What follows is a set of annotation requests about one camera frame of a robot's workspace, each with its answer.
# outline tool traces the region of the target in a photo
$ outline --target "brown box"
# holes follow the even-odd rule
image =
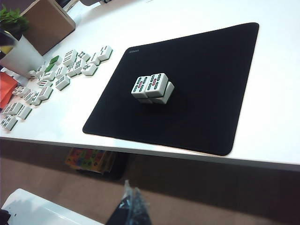
[[[75,22],[55,0],[36,0],[22,15],[29,20],[23,35],[41,55],[75,30]]]

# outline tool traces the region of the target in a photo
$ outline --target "white table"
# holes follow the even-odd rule
[[[1,130],[1,138],[300,171],[300,1],[115,0],[86,9],[79,4],[71,12],[76,30],[45,59],[71,48],[92,54],[105,44],[114,49],[111,59],[93,77],[80,75],[62,92],[54,90],[49,101],[33,106],[26,121],[11,132]],[[82,132],[128,47],[247,22],[260,28],[230,154],[218,157]],[[38,89],[35,83],[28,86]]]
[[[103,225],[23,189],[14,191],[2,206],[9,225]]]

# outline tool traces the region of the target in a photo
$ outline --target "stacked mahjong tiles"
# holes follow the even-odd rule
[[[29,106],[20,102],[6,105],[1,112],[5,115],[1,126],[11,130],[18,121],[14,116],[25,120],[32,111],[30,105],[39,106],[43,101],[49,99],[53,92],[53,84],[55,84],[56,89],[62,91],[70,84],[70,78],[79,74],[93,76],[100,63],[108,60],[112,52],[112,48],[108,45],[100,47],[98,52],[91,55],[84,51],[77,52],[72,49],[64,56],[53,57],[48,65],[43,64],[36,70],[29,71],[28,74],[32,79],[36,79],[40,90],[22,86],[16,87],[12,94],[23,98]]]
[[[246,23],[128,48],[83,131],[228,154],[239,121],[258,27],[257,23]],[[162,97],[162,92],[158,95],[157,91],[159,84],[153,83],[163,74],[175,87],[167,103],[141,104],[140,101],[154,103]],[[145,85],[153,75],[152,84]],[[167,87],[161,89],[164,96],[166,90]]]
[[[144,104],[166,104],[174,90],[174,85],[166,74],[140,76],[135,81],[131,94]]]

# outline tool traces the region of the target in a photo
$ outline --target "white object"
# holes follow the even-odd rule
[[[90,59],[90,55],[85,52],[80,52],[77,56],[84,61],[88,61]]]
[[[148,98],[148,96],[146,95],[146,88],[149,80],[150,76],[139,76],[133,85],[131,94],[135,98]]]
[[[34,95],[36,94],[36,91],[35,90],[29,90],[25,93],[25,95],[23,96],[23,99],[24,101],[27,103],[27,104],[31,104],[31,100],[32,98],[34,97]]]
[[[20,89],[19,89],[19,91],[18,91],[18,93],[17,93],[17,96],[19,96],[19,97],[23,97],[24,96],[24,94],[27,92],[27,91],[29,91],[30,89],[29,88],[27,88],[27,87],[21,87]]]
[[[81,72],[86,76],[93,76],[97,67],[94,63],[87,63],[81,69]]]
[[[146,95],[150,98],[160,98],[165,94],[168,77],[164,73],[153,74],[147,84]]]
[[[19,93],[19,89],[20,89],[20,88],[22,88],[22,87],[21,87],[21,86],[16,87],[16,88],[13,90],[12,94],[15,95],[15,96],[17,96],[17,94]]]
[[[96,66],[99,66],[100,60],[98,59],[97,55],[98,53],[95,52],[87,63],[94,63]]]
[[[44,87],[41,92],[38,95],[38,98],[42,101],[47,100],[51,93],[53,92],[53,89],[51,87]]]
[[[6,106],[4,106],[1,113],[4,115],[8,115],[8,111],[10,110],[11,106],[12,106],[12,104],[7,104]]]
[[[8,115],[16,115],[19,110],[21,109],[22,104],[19,102],[15,102],[12,104],[12,106],[10,107],[10,110],[8,111]]]
[[[39,68],[37,68],[36,76],[39,77],[45,72],[45,70],[46,70],[46,66],[44,64],[41,65]]]
[[[62,76],[56,83],[55,87],[58,90],[63,90],[65,87],[67,87],[70,84],[70,78],[67,76]]]
[[[2,206],[9,225],[103,225],[22,189],[14,191]]]
[[[35,70],[31,70],[28,72],[31,78],[38,78],[37,72]]]
[[[7,130],[12,130],[15,124],[17,123],[17,119],[10,115],[6,115],[4,120],[1,122],[1,126]]]
[[[33,98],[30,101],[30,104],[33,104],[35,106],[38,106],[41,104],[42,100],[38,98],[39,93],[36,92],[33,96]]]
[[[153,103],[166,104],[174,90],[174,85],[169,81],[165,89],[165,94],[162,97],[150,98]]]
[[[0,71],[4,72],[7,75],[9,75],[12,78],[14,78],[23,87],[25,87],[28,84],[29,79],[27,77],[25,77],[25,76],[21,76],[19,74],[16,74],[14,71],[11,71],[11,70],[9,70],[9,69],[7,69],[5,67],[3,67]]]
[[[76,61],[77,51],[71,50],[65,54],[64,60],[62,64],[64,64],[66,67],[71,65],[73,62]]]
[[[108,60],[112,54],[113,50],[109,45],[106,45],[101,48],[99,54],[98,54],[98,59],[100,61],[105,61]]]
[[[43,75],[42,79],[43,79],[43,81],[53,81],[55,79],[55,72],[49,71],[49,72],[45,73]]]
[[[81,74],[81,69],[83,68],[83,66],[86,64],[86,62],[84,60],[79,60],[77,62],[75,62],[75,67],[74,67],[74,71],[77,74]]]
[[[23,35],[14,48],[0,61],[3,67],[26,78],[31,78],[28,71],[38,68],[43,63],[43,57]]]
[[[62,76],[66,75],[67,69],[68,69],[67,67],[65,67],[64,65],[61,65],[61,66],[56,70],[55,78],[56,78],[56,79],[60,79]]]
[[[92,53],[96,51],[95,45],[101,40],[106,42],[111,40],[109,44],[111,46],[116,44],[113,54],[116,52],[117,55],[111,57],[109,63],[101,65],[101,75],[94,76],[92,81],[83,76],[78,77],[67,90],[66,96],[63,96],[65,93],[51,96],[51,101],[38,109],[41,113],[34,114],[34,120],[26,121],[10,134],[0,130],[1,138],[300,171],[300,45],[295,44],[299,43],[299,29],[295,28],[300,24],[300,1],[292,0],[289,4],[279,0],[274,3],[270,0],[256,1],[253,4],[247,1],[239,1],[238,4],[236,1],[224,1],[218,7],[213,1],[205,1],[205,9],[199,0],[189,0],[188,4],[170,4],[170,1],[155,0],[148,3],[143,0],[131,1],[126,7],[119,7],[118,2],[129,0],[116,1],[116,4],[112,1],[104,5],[107,7],[100,7],[103,13],[107,12],[105,16],[99,16],[99,10],[91,10],[85,14],[77,11],[74,15],[77,19],[80,18],[81,22],[76,26],[76,30],[45,54],[45,58],[50,59],[53,55],[63,53],[74,46],[86,46],[86,51]],[[155,15],[153,9],[157,7],[159,11],[165,13],[164,16],[150,16]],[[180,12],[180,16],[174,16],[175,12]],[[278,12],[281,12],[280,18],[276,20],[274,27],[274,18],[278,18]],[[116,29],[120,26],[120,17],[123,16],[127,21],[134,23],[123,23],[122,29]],[[245,23],[250,18],[251,21],[260,24],[260,29],[233,149],[227,156],[219,157],[191,150],[87,135],[82,132],[84,123],[128,46],[216,30]],[[195,19],[203,21],[201,26],[187,22]],[[100,24],[101,29],[94,29],[95,24]],[[169,28],[168,32],[160,32],[158,35],[158,30],[164,31],[166,27]],[[118,35],[122,35],[122,40],[125,41],[118,41]],[[140,53],[141,49],[139,52],[129,53],[128,56],[134,57],[134,54]],[[173,81],[171,75],[169,78],[176,85],[173,93],[175,94],[179,84],[174,83],[175,80]],[[36,88],[36,82],[29,81],[28,87]],[[78,94],[79,90],[88,94],[88,100],[86,94]],[[77,102],[84,102],[84,107],[78,110]],[[35,121],[43,121],[43,124],[38,125]]]
[[[77,73],[74,71],[74,67],[75,67],[75,63],[72,63],[70,66],[67,67],[67,75],[69,77],[73,77],[76,76]]]
[[[42,81],[38,86],[40,87],[40,88],[44,88],[44,87],[51,87],[53,84],[52,84],[52,82],[51,81],[47,81],[47,80],[44,80],[44,81]]]
[[[21,119],[25,120],[31,111],[32,109],[29,106],[23,105],[20,111],[18,112],[17,117],[20,117]]]

